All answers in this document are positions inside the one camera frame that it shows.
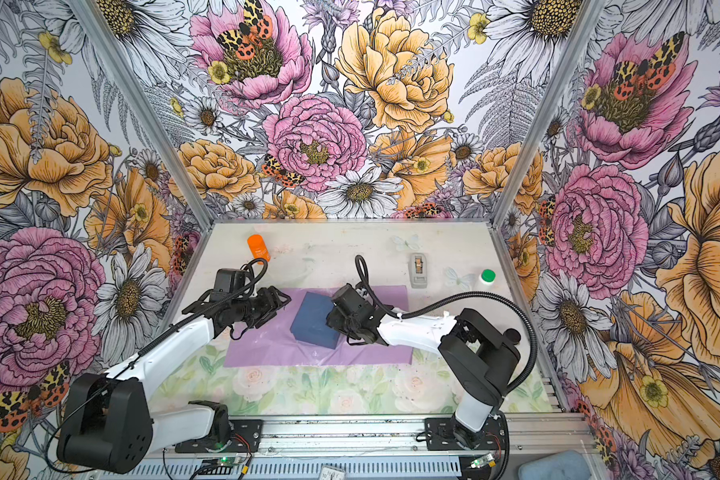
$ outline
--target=purple cloth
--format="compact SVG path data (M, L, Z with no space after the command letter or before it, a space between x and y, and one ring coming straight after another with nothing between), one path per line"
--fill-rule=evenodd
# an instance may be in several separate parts
M224 366L328 366L378 365L383 363L411 363L413 349L409 346L347 345L340 336L335 350L297 341L291 333L296 312L307 292L332 296L337 289L284 288L291 302L266 325L249 330L240 340L230 342ZM388 304L408 309L408 290L405 285L376 286L378 298Z

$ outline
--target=green cap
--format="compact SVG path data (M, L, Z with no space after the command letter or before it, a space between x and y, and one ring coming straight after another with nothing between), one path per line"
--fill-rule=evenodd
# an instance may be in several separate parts
M483 270L483 273L480 274L480 280L485 283L492 283L494 280L496 280L496 272L488 269Z

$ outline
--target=blue foam block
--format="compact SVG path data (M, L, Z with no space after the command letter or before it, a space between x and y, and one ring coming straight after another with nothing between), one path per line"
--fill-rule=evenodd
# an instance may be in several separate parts
M333 310L330 296L307 292L291 324L291 333L300 342L335 349L339 333L326 325L326 317Z
M520 480L588 480L591 474L584 457L568 450L520 466L518 476Z

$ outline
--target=orange cap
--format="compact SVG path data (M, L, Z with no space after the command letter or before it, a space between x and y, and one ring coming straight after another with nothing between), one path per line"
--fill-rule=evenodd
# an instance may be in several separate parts
M248 247L251 249L253 258L263 258L269 262L269 251L266 249L264 239L261 235L251 235L248 237Z

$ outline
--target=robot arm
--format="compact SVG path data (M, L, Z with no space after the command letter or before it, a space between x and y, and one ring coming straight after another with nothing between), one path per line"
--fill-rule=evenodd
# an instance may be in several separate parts
M183 313L193 312L192 316L170 326L131 358L102 374L84 374L72 383L67 415L60 425L59 460L125 473L147 453L165 446L194 438L213 437L222 444L230 439L224 405L191 402L172 412L153 414L147 399L194 351L225 328L239 321L246 323L246 329L257 328L290 302L288 295L273 286L252 296L263 272L253 278L250 264L248 267L248 271L245 267L220 270L214 289L184 309ZM474 434L496 413L509 391L510 376L520 360L515 348L519 333L499 333L472 309L464 309L458 316L446 312L404 319L403 312L393 312L375 298L371 304L349 284L332 300L334 309L326 322L348 341L412 346L445 359L466 391L454 414L454 436L462 446L472 448ZM468 343L475 342L478 348L472 350Z

